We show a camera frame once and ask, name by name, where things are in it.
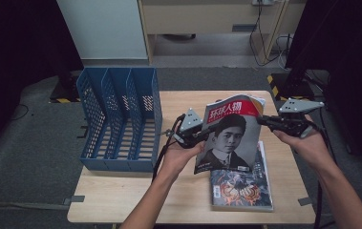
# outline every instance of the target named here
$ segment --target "white cabinet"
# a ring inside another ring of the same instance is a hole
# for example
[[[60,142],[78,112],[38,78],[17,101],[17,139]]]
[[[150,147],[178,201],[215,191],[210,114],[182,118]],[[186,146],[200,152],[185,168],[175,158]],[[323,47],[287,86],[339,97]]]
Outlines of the white cabinet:
[[[57,0],[81,59],[147,59],[137,0]]]

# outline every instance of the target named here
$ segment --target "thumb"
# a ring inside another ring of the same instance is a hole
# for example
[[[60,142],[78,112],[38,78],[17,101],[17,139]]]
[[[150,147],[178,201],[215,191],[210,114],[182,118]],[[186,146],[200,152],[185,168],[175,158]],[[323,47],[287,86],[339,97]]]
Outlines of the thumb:
[[[204,141],[199,142],[195,147],[187,149],[186,152],[192,157],[196,156],[199,153],[203,152],[204,149]]]
[[[273,133],[282,141],[285,142],[286,144],[290,145],[292,143],[292,141],[295,139],[294,136],[290,136],[288,134],[286,134],[285,132],[282,131],[278,131],[278,130],[274,130]]]

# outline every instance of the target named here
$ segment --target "finger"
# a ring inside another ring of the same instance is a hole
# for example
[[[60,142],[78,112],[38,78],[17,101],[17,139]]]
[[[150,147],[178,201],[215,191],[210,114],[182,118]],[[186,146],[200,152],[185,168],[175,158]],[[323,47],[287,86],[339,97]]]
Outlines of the finger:
[[[306,137],[309,137],[311,135],[317,135],[320,134],[318,131],[316,131],[315,129],[311,129],[311,131],[306,135]]]
[[[285,132],[282,131],[278,131],[278,130],[274,130],[273,133],[282,141],[285,142],[286,144],[291,144],[293,143],[294,140],[296,140],[296,137],[291,136],[286,134]]]
[[[203,152],[204,141],[199,142],[195,147],[185,150],[190,156],[196,156],[199,153]]]
[[[178,141],[174,137],[172,137],[171,140],[169,140],[169,144],[170,145],[178,144]]]
[[[308,115],[308,114],[305,114],[305,118],[306,118],[308,121],[310,121],[310,122],[314,122],[314,121],[312,120],[311,116]]]

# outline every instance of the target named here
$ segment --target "wooden table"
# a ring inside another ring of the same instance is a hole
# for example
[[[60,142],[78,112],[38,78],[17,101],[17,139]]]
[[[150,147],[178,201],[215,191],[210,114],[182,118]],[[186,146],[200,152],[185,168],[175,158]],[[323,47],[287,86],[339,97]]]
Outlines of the wooden table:
[[[170,129],[176,118],[193,108],[203,116],[205,104],[233,94],[248,93],[266,99],[265,115],[277,115],[270,93],[264,91],[188,91],[160,92],[163,123]],[[308,193],[290,148],[267,127],[261,130],[264,142],[274,212],[221,212],[210,206],[209,173],[193,175],[192,158],[174,183],[157,223],[314,223],[311,204],[301,206],[298,199]],[[160,148],[166,136],[160,139]],[[72,202],[70,222],[120,223],[130,214],[151,183],[151,174],[89,171],[80,175],[75,196],[83,202]]]

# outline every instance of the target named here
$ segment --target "book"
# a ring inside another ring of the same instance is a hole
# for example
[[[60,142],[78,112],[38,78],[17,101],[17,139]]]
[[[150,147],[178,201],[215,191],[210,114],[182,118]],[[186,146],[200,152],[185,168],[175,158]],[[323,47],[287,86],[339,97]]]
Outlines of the book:
[[[261,125],[256,117],[263,114],[265,100],[247,94],[207,104],[202,130],[214,130],[196,156],[194,173],[211,170],[252,171]]]
[[[273,211],[263,141],[257,144],[252,171],[213,170],[210,184],[214,210]]]

